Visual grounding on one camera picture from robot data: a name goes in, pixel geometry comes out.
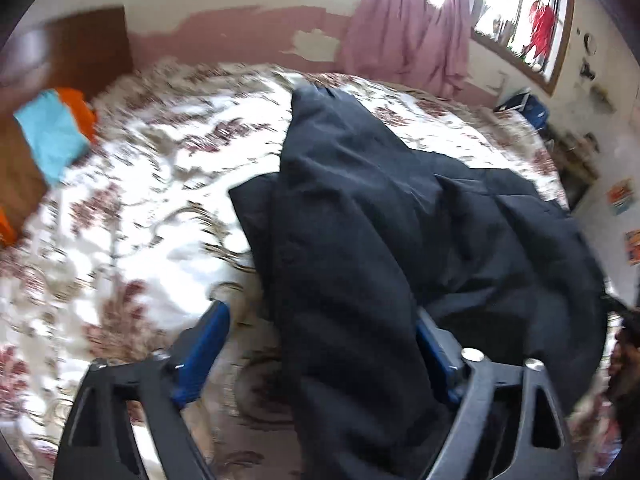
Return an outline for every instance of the wall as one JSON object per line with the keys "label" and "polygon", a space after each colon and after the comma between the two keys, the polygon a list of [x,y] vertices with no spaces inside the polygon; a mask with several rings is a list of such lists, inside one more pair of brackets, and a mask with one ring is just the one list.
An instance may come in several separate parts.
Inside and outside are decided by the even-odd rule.
{"label": "wall", "polygon": [[[275,62],[306,72],[331,70],[339,39],[360,0],[37,0],[19,28],[54,16],[109,4],[124,4],[138,67],[164,55],[185,62]],[[583,34],[591,32],[598,51],[590,57],[596,82],[604,85],[617,113],[593,112],[586,97],[590,82],[580,78]],[[640,228],[640,207],[613,217],[606,190],[629,175],[640,182],[640,137],[628,127],[640,68],[597,0],[575,0],[575,16],[558,87],[550,98],[517,69],[472,42],[469,86],[462,101],[494,104],[532,87],[549,106],[552,122],[576,134],[593,131],[602,146],[602,178],[576,213],[584,233],[627,299],[633,297],[635,269],[625,261],[623,233]]]}

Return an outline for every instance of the white bedspread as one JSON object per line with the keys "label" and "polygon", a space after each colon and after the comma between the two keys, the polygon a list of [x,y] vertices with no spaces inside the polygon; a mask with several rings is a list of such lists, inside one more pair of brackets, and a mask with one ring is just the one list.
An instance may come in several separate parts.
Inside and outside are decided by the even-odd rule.
{"label": "white bedspread", "polygon": [[[0,429],[36,478],[51,475],[91,359],[143,359],[210,298],[230,305],[234,328],[203,399],[185,412],[197,443],[220,479],[297,477],[277,342],[255,315],[259,280],[226,191],[278,169],[290,92],[305,79],[355,95],[412,148],[511,168],[566,204],[542,140],[514,112],[273,66],[166,62],[121,78],[94,103],[100,143],[0,254]],[[148,474],[162,478],[140,406],[130,414]]]}

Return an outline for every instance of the picture on wall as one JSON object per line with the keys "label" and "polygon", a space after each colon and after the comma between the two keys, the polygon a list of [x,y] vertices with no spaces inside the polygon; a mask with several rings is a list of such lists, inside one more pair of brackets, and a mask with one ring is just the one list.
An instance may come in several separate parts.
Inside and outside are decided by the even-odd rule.
{"label": "picture on wall", "polygon": [[607,201],[615,216],[628,210],[636,202],[632,179],[615,183],[607,193]]}
{"label": "picture on wall", "polygon": [[640,230],[625,234],[626,257],[629,265],[640,264]]}

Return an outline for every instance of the black jacket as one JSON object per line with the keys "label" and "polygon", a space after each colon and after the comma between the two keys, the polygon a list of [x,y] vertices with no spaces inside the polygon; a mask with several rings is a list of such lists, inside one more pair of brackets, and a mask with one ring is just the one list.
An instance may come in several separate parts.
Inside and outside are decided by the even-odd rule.
{"label": "black jacket", "polygon": [[282,338],[306,478],[413,478],[438,452],[450,415],[418,306],[493,361],[543,361],[569,411],[607,328],[575,221],[511,171],[409,149],[340,91],[299,89],[292,111],[280,173],[230,195]]}

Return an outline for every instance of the mattress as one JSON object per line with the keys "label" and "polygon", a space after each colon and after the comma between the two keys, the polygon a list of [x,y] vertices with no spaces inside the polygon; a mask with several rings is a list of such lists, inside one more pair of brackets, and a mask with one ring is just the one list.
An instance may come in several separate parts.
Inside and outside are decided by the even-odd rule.
{"label": "mattress", "polygon": [[[277,171],[290,93],[309,82],[354,95],[411,148],[509,168],[566,206],[542,140],[516,112],[276,66],[167,61],[120,78],[94,101],[99,142],[0,254],[0,430],[34,478],[52,475],[89,362],[145,358],[213,298],[229,304],[232,333],[184,418],[219,478],[299,476],[277,338],[259,315],[227,190]],[[149,477],[163,478],[142,407],[129,412]]]}

